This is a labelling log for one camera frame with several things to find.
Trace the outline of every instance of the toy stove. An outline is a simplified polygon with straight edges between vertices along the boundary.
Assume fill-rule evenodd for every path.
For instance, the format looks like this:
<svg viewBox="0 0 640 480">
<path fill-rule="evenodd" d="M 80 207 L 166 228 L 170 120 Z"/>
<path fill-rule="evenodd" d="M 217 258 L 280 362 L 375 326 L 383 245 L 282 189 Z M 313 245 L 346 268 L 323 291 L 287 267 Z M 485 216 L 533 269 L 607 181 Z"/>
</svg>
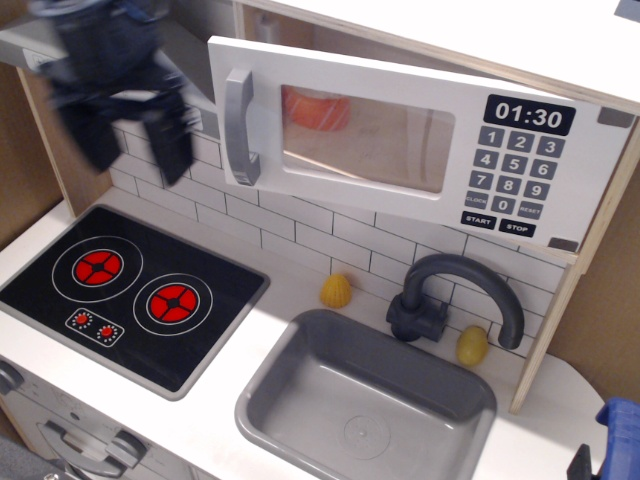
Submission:
<svg viewBox="0 0 640 480">
<path fill-rule="evenodd" d="M 175 400 L 186 394 L 268 279 L 95 207 L 0 291 L 0 308 Z"/>
</svg>

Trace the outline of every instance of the toy lemon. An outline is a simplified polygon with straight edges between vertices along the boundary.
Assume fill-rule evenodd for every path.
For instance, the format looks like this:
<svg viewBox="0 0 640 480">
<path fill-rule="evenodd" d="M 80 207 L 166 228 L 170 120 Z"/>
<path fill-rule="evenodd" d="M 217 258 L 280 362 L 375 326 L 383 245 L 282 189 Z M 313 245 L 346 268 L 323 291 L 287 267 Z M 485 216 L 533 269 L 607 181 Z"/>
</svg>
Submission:
<svg viewBox="0 0 640 480">
<path fill-rule="evenodd" d="M 456 357 L 465 367 L 480 364 L 488 351 L 487 332 L 482 327 L 474 325 L 460 334 L 456 345 Z"/>
<path fill-rule="evenodd" d="M 342 308 L 351 301 L 351 285 L 344 275 L 329 275 L 320 291 L 320 301 L 329 308 Z"/>
</svg>

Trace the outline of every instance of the gray faucet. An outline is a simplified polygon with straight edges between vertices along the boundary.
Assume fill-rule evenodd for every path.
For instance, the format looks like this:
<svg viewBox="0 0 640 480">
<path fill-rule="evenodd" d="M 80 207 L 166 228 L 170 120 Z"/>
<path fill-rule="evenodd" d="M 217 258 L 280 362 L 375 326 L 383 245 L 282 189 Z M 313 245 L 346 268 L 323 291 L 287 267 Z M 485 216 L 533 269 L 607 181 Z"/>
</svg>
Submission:
<svg viewBox="0 0 640 480">
<path fill-rule="evenodd" d="M 432 305 L 423 295 L 425 280 L 437 273 L 456 275 L 475 283 L 496 302 L 502 313 L 502 329 L 498 342 L 504 348 L 518 348 L 524 333 L 524 312 L 511 287 L 493 270 L 461 255 L 437 254 L 418 260 L 404 280 L 404 290 L 396 295 L 389 310 L 387 322 L 396 338 L 412 342 L 426 337 L 435 342 L 442 338 L 449 304 L 440 308 Z"/>
</svg>

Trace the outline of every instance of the gray sink basin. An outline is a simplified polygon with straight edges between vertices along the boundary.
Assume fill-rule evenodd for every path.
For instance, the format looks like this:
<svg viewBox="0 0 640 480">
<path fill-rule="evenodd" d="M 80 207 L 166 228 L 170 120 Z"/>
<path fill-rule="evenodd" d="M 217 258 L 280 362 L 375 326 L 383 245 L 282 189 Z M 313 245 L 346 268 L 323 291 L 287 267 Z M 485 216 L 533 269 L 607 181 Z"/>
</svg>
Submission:
<svg viewBox="0 0 640 480">
<path fill-rule="evenodd" d="M 236 404 L 251 442 L 323 479 L 470 479 L 495 418 L 477 375 L 327 310 L 285 329 Z"/>
</svg>

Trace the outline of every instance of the microwave handle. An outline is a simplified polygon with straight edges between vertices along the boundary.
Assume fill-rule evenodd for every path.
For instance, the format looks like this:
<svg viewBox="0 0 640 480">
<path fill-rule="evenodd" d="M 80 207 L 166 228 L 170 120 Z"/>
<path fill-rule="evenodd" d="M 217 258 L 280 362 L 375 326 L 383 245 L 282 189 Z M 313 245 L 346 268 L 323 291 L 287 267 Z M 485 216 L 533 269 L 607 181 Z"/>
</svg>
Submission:
<svg viewBox="0 0 640 480">
<path fill-rule="evenodd" d="M 105 478 L 121 478 L 127 468 L 133 468 L 146 453 L 146 448 L 135 437 L 127 432 L 119 432 L 110 445 L 107 446 L 107 456 L 102 461 L 92 460 L 71 448 L 65 441 L 66 430 L 52 421 L 38 424 L 42 436 L 53 451 L 72 467 L 83 472 L 92 473 Z M 120 453 L 114 455 L 110 447 L 116 446 Z"/>
<path fill-rule="evenodd" d="M 236 181 L 253 186 L 260 176 L 260 157 L 249 151 L 247 109 L 253 99 L 251 71 L 234 68 L 226 80 L 224 143 Z"/>
</svg>

